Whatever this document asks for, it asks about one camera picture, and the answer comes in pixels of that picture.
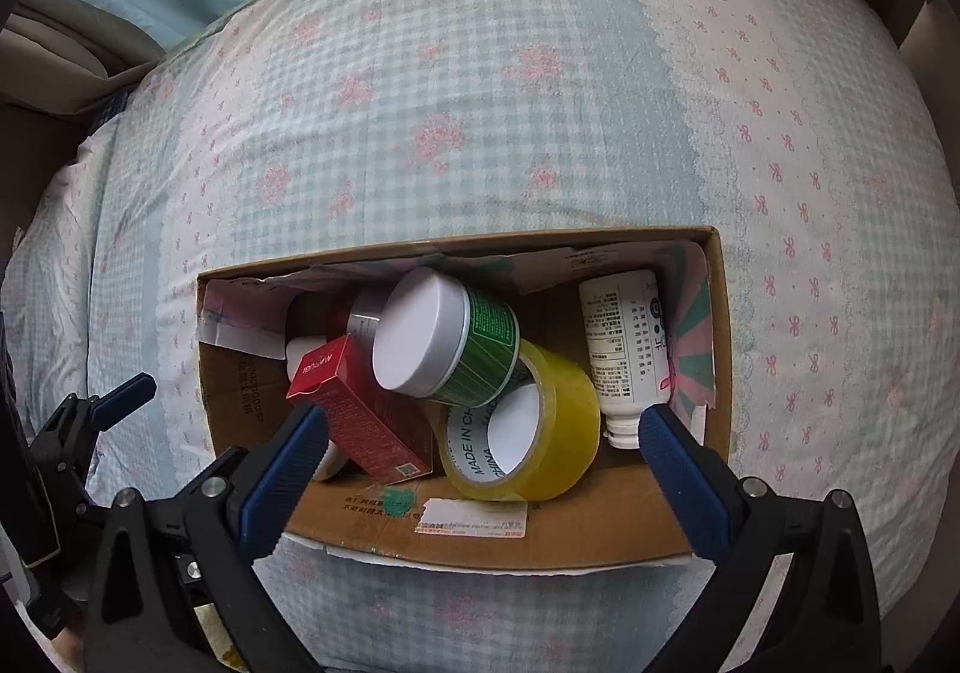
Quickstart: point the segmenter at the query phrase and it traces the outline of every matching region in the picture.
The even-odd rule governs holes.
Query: silver bolt
[[[224,493],[224,489],[227,489],[227,481],[224,481],[219,475],[206,479],[203,481],[203,486],[200,487],[203,496],[209,497],[210,499],[219,497]]]
[[[833,500],[834,505],[837,508],[850,508],[853,505],[853,497],[850,494],[847,494],[843,489],[837,489],[830,493],[830,499]]]
[[[748,497],[762,497],[767,493],[767,484],[763,483],[760,478],[744,478],[741,486],[747,492]]]
[[[131,489],[129,486],[126,489],[120,489],[117,492],[117,496],[114,497],[113,503],[119,508],[126,508],[128,505],[136,500],[136,489]]]

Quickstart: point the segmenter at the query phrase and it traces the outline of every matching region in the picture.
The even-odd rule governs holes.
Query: black device
[[[146,501],[129,487],[103,508],[83,488],[96,438],[152,398],[152,378],[103,399],[71,394],[27,448],[8,363],[0,375],[0,486],[23,487],[0,496],[0,523],[26,563],[27,613],[46,636],[85,627],[88,673],[212,673],[223,667],[193,608],[213,603],[253,673],[323,670],[251,570],[274,550],[323,457],[322,409],[299,405],[268,443],[227,449],[169,499]],[[648,673],[718,670],[779,554],[793,554],[784,587],[736,670],[880,671],[877,590],[850,494],[814,502],[738,480],[664,405],[647,409],[638,433],[694,551],[717,565]]]

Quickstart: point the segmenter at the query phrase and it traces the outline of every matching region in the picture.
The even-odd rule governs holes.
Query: red box
[[[412,399],[383,390],[370,355],[345,334],[306,354],[287,399],[326,412],[330,439],[384,486],[433,472],[433,430]]]

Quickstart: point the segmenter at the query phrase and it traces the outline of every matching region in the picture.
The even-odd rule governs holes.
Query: yellow object
[[[519,358],[539,390],[539,422],[529,450],[510,473],[504,475],[493,460],[487,441],[498,400],[481,408],[451,408],[440,417],[440,458],[464,497],[548,500],[577,483],[596,456],[600,405],[587,373],[525,339]]]

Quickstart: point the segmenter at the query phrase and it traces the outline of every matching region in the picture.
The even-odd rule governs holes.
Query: bed
[[[846,487],[881,609],[960,448],[960,214],[923,99],[861,0],[251,0],[169,55],[51,182],[3,281],[28,426],[141,370],[100,502],[212,458],[198,272],[414,238],[713,225],[731,466]],[[284,539],[257,565],[323,665],[642,667],[707,563],[424,572]],[[749,655],[785,563],[731,660]]]

